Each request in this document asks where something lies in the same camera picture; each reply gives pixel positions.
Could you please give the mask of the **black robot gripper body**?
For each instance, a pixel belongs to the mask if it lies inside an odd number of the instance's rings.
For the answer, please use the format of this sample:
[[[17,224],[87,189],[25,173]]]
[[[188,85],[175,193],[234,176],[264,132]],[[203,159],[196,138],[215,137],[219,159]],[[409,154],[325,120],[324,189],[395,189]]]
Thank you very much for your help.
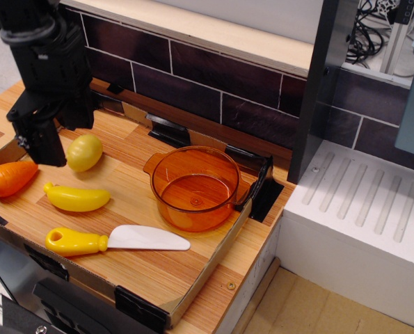
[[[63,20],[43,29],[6,32],[25,91],[9,111],[9,121],[47,120],[85,88],[92,75],[80,27]]]

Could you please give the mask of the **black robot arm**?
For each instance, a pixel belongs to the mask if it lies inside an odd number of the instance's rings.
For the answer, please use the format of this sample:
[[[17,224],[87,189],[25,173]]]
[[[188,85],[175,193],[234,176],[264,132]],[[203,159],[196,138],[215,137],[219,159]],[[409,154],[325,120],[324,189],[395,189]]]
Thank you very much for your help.
[[[57,1],[0,1],[0,36],[24,84],[6,116],[15,139],[37,164],[65,166],[56,126],[90,129],[94,123],[83,33]]]

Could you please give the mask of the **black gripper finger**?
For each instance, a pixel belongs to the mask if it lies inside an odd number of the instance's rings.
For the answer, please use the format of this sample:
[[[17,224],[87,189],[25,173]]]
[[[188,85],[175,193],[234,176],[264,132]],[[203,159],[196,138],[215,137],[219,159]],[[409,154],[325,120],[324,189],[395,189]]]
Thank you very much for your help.
[[[65,153],[52,119],[16,120],[13,122],[15,139],[36,164],[63,167]]]
[[[95,104],[91,89],[85,88],[72,98],[66,100],[56,119],[64,128],[92,129],[94,123]]]

